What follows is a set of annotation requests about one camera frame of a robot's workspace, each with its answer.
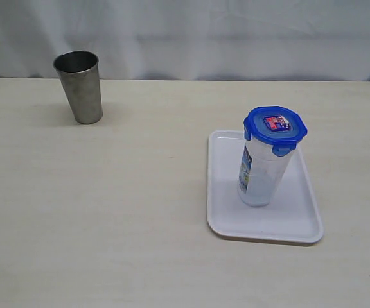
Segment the clear plastic tall container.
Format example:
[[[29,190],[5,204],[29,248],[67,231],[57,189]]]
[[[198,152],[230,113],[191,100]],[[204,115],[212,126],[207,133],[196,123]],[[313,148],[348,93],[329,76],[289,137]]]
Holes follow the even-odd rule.
[[[238,175],[238,194],[251,207],[268,205],[296,149],[246,140]]]

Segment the blue plastic lid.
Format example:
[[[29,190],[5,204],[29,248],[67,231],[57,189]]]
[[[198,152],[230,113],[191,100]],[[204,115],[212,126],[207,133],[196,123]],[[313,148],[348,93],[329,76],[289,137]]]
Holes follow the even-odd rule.
[[[271,145],[277,157],[294,151],[308,130],[294,111],[281,106],[264,106],[252,109],[243,121],[246,141],[253,139]]]

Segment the stainless steel cup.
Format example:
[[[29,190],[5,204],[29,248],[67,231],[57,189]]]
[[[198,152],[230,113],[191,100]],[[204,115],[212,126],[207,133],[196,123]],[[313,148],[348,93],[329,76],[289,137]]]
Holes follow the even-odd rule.
[[[53,61],[75,120],[94,124],[103,117],[99,58],[90,51],[70,51]]]

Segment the white rectangular plastic tray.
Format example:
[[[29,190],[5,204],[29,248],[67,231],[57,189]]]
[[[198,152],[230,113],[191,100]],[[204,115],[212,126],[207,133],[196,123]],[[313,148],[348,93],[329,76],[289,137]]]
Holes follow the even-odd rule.
[[[270,204],[250,207],[238,195],[243,132],[217,130],[208,139],[207,222],[220,237],[312,245],[324,236],[301,148],[297,148]]]

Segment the white backdrop curtain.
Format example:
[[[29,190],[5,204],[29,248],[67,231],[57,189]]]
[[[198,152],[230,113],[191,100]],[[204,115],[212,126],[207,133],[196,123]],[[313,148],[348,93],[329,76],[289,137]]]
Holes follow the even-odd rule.
[[[0,1],[0,77],[370,81],[370,1]]]

